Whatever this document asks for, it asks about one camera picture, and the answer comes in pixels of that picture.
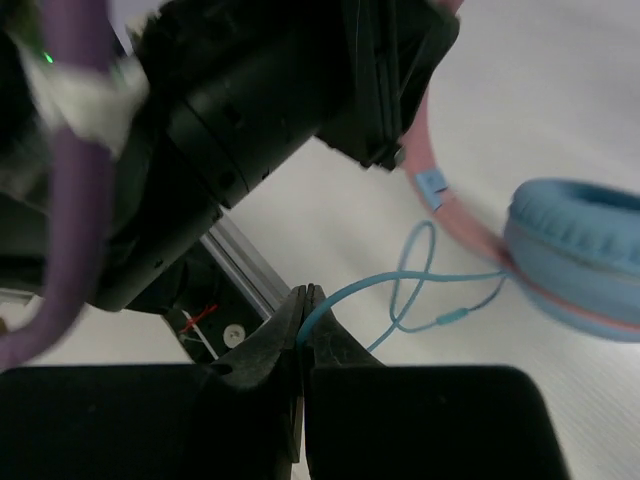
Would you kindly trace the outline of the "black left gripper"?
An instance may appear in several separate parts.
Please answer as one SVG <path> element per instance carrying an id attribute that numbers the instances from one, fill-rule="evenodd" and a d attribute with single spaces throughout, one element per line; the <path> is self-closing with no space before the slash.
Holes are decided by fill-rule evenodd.
<path id="1" fill-rule="evenodd" d="M 394 170 L 430 79 L 460 30 L 455 1 L 340 1 L 347 97 L 318 138 L 364 168 Z"/>

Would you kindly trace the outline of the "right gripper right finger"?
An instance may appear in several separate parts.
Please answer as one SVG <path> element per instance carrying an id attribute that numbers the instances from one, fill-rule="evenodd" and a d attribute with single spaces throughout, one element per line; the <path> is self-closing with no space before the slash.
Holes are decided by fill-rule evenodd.
<path id="1" fill-rule="evenodd" d="M 358 367 L 380 367 L 328 311 L 304 341 L 305 446 L 310 477 L 344 479 L 344 452 L 361 420 L 359 398 L 347 382 Z"/>

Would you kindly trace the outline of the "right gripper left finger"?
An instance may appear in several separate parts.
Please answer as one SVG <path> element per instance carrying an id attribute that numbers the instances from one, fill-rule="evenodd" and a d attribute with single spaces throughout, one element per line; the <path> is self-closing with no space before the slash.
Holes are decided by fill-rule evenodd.
<path id="1" fill-rule="evenodd" d="M 303 320 L 305 288 L 291 290 L 275 313 L 244 342 L 216 361 L 239 409 L 238 431 L 291 463 L 300 461 L 303 395 L 296 337 Z"/>

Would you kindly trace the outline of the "pink blue cat-ear headphones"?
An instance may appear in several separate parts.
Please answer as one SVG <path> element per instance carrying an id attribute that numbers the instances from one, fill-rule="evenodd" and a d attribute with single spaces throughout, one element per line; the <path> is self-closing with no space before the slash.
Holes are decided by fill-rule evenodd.
<path id="1" fill-rule="evenodd" d="M 428 127 L 428 83 L 401 144 L 404 168 L 440 226 L 500 265 L 529 300 L 576 330 L 639 340 L 639 198 L 602 185 L 534 179 L 512 196 L 503 234 L 486 229 L 450 190 Z"/>

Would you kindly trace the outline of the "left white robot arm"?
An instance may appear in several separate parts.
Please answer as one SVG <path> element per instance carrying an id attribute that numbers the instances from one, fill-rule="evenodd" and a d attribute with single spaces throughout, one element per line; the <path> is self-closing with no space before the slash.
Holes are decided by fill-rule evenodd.
<path id="1" fill-rule="evenodd" d="M 138 295 L 308 139 L 391 170 L 459 21 L 433 1 L 169 1 L 133 55 L 150 92 L 116 166 L 92 304 Z"/>

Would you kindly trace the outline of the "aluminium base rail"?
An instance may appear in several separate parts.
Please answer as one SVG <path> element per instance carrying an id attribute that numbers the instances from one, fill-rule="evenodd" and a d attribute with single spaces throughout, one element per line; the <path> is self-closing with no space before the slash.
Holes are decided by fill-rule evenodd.
<path id="1" fill-rule="evenodd" d="M 1 349 L 3 365 L 49 350 L 81 310 L 132 311 L 162 318 L 186 355 L 212 363 L 256 332 L 288 294 L 286 285 L 221 211 L 172 218 L 146 209 L 103 242 L 95 259 L 89 221 L 62 234 L 52 260 L 48 223 L 35 213 L 2 213 L 1 294 L 43 299 L 20 329 L 25 345 Z"/>

